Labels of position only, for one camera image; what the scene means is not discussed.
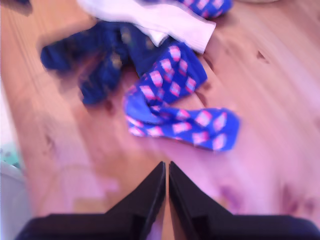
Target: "gray object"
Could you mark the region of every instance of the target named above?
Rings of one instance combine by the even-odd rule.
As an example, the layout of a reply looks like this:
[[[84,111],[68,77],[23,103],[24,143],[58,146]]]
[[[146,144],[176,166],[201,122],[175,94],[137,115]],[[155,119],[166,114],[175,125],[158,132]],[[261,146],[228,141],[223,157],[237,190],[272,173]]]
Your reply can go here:
[[[21,170],[0,161],[0,212],[2,240],[13,240],[32,218],[27,187]]]

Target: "black object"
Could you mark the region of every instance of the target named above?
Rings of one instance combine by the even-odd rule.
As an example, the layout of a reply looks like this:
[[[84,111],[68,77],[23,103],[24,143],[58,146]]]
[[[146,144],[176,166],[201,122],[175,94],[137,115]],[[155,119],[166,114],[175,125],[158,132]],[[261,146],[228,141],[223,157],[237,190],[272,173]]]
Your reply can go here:
[[[33,11],[29,0],[1,0],[1,4],[26,16]]]
[[[26,224],[16,240],[145,240],[166,194],[161,162],[105,214],[53,214]],[[189,240],[320,240],[310,221],[291,216],[233,215],[202,192],[174,162],[169,196]]]
[[[169,195],[189,240],[319,240],[308,220],[281,215],[233,215],[202,192],[174,162]]]
[[[166,195],[161,162],[105,214],[52,214],[29,221],[16,240],[144,240]]]

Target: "patterned sock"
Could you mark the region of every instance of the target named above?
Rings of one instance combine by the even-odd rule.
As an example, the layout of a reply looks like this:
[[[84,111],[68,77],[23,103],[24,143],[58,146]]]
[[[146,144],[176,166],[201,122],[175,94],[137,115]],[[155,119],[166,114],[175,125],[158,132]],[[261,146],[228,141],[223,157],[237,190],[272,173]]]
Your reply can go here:
[[[233,6],[233,0],[177,0],[195,14],[205,18],[211,19],[225,14]]]
[[[169,106],[193,93],[206,79],[202,64],[186,44],[171,45],[125,96],[129,131],[135,136],[167,137],[214,151],[230,150],[240,124],[231,111]]]

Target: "sock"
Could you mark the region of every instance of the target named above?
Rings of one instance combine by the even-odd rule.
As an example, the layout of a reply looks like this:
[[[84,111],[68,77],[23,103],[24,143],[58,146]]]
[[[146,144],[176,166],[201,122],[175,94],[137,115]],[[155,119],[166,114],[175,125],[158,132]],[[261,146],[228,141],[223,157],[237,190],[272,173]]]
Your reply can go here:
[[[178,1],[150,5],[140,5],[134,0],[78,0],[78,3],[98,19],[128,22],[143,27],[146,31],[144,33],[156,46],[160,44],[160,37],[163,37],[159,37],[159,34],[165,33],[201,54],[216,27],[214,22],[185,11],[187,8]]]
[[[174,43],[125,96],[129,131],[139,137],[166,137],[214,151],[230,150],[239,129],[229,110],[184,110],[169,104],[190,95],[207,79],[194,52]]]
[[[83,103],[93,105],[104,100],[108,92],[116,88],[122,66],[129,59],[141,77],[173,42],[176,41],[168,37],[160,47],[156,47],[131,23],[100,21],[88,30],[45,46],[40,58],[47,69],[66,72],[88,55],[105,55],[80,86]]]
[[[225,14],[233,6],[233,0],[177,0],[195,14],[211,19]]]

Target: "green object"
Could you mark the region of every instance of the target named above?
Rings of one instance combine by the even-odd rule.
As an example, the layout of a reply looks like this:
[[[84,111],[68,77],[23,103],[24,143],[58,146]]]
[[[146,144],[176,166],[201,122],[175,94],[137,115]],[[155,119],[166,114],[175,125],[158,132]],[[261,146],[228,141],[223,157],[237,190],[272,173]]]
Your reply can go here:
[[[20,155],[14,143],[6,143],[1,146],[0,159],[16,168],[20,168]]]

